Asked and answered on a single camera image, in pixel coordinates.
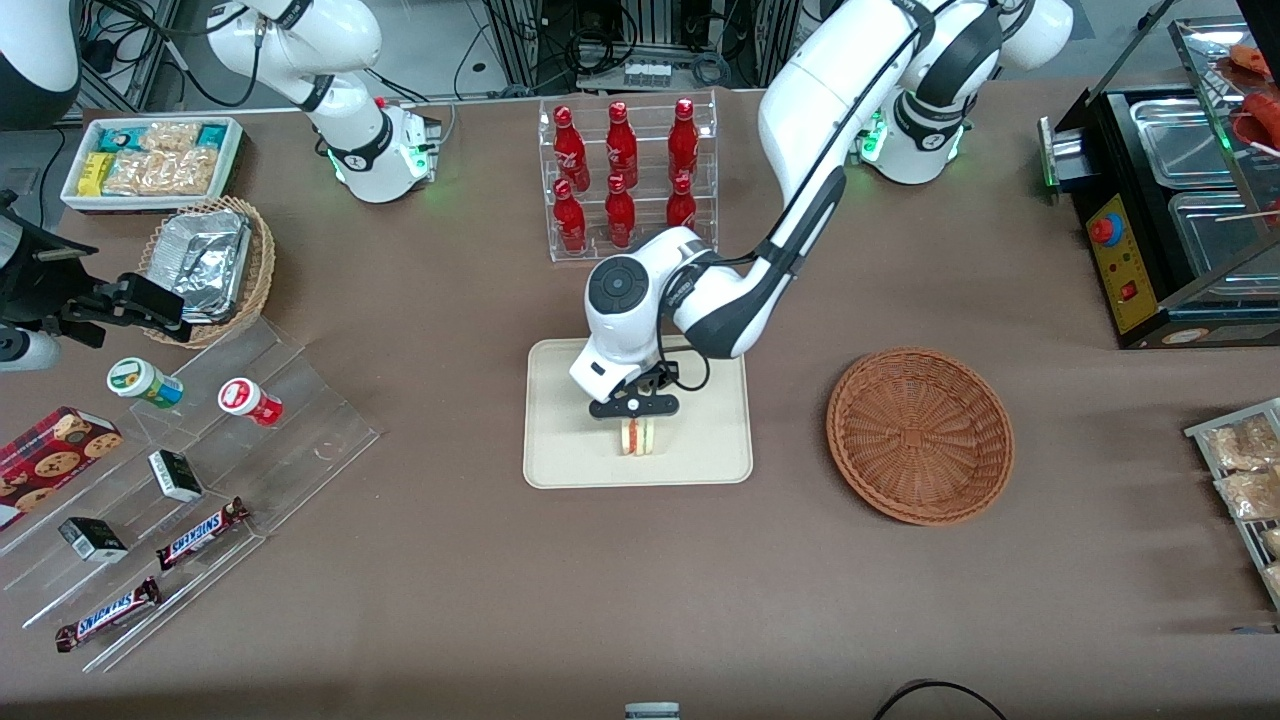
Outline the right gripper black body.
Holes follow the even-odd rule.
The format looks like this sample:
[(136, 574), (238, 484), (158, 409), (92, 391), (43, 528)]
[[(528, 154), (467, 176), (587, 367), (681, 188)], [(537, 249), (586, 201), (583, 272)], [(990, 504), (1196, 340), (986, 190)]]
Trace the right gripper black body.
[(96, 279), (82, 259), (99, 249), (45, 234), (26, 234), (3, 264), (1, 319), (40, 324), (72, 300), (92, 293)]

